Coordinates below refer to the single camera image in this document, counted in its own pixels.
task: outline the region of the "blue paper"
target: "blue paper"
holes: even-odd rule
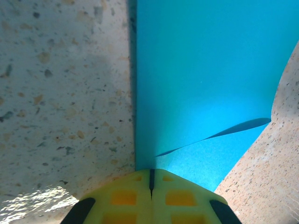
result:
[[[233,140],[232,133],[204,139],[271,118],[280,77],[298,41],[298,15],[298,0],[138,1],[136,169],[161,168],[168,161],[167,170],[184,177],[188,170],[181,161],[197,166],[193,155],[211,145],[214,155],[225,150],[218,164],[230,156],[228,146],[237,150],[232,168],[265,123],[245,127],[251,129],[247,140]],[[184,148],[201,140],[200,147]],[[175,156],[157,160],[167,153]],[[205,160],[204,172],[215,166],[211,156]],[[219,165],[215,172],[223,179],[228,171]]]

